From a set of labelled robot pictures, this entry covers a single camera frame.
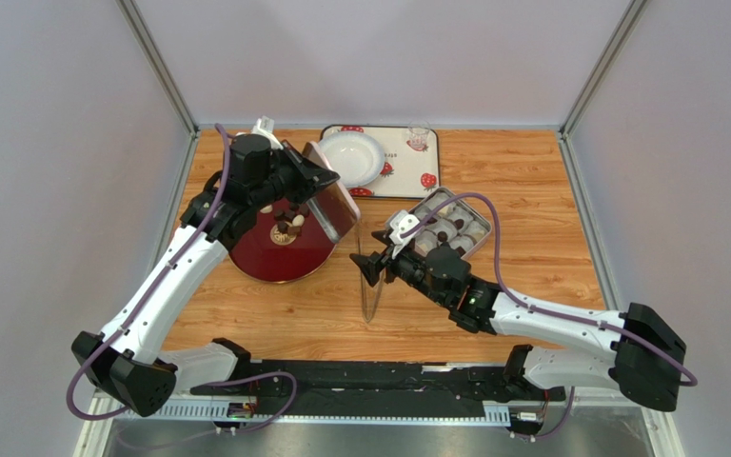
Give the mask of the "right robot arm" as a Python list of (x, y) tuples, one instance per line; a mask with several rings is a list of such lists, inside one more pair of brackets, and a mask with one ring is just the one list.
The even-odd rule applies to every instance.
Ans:
[(447, 309), (450, 320), (468, 332), (553, 344), (509, 357), (514, 375), (539, 389), (613, 389), (642, 407), (672, 412), (681, 388), (693, 384), (682, 379), (685, 342), (647, 305), (632, 303), (617, 312), (522, 297), (474, 275), (447, 245), (427, 255), (387, 247), (350, 258), (370, 285), (399, 279)]

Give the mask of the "silver tin lid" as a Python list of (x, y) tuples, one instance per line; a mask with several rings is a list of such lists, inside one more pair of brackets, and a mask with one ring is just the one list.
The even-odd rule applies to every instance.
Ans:
[[(306, 143), (302, 155), (332, 170), (317, 142)], [(305, 205), (309, 215), (301, 227), (301, 237), (312, 242), (337, 245), (356, 228), (361, 218), (361, 212), (341, 178), (315, 197), (307, 197)]]

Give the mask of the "pink chocolate tin box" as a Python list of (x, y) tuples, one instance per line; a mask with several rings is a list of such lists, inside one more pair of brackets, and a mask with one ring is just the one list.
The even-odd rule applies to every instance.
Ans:
[(419, 220), (431, 218), (424, 228), (413, 235), (410, 245), (425, 257), (434, 248), (447, 243), (461, 258), (468, 260), (490, 238), (492, 224), (465, 199), (455, 201), (433, 213), (445, 200), (455, 196), (450, 189), (439, 187), (410, 211)]

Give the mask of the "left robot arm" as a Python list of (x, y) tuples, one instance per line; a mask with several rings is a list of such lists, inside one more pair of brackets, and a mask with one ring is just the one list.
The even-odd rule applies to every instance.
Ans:
[(164, 351), (173, 324), (207, 276), (254, 229), (262, 209), (282, 200), (302, 205), (340, 176), (301, 155), (289, 142), (258, 133), (222, 136), (223, 165), (191, 199), (168, 250), (129, 302), (102, 329), (81, 332), (71, 351), (80, 367), (66, 400), (87, 378), (123, 410), (148, 417), (179, 391), (228, 381), (243, 350), (218, 338), (201, 348)]

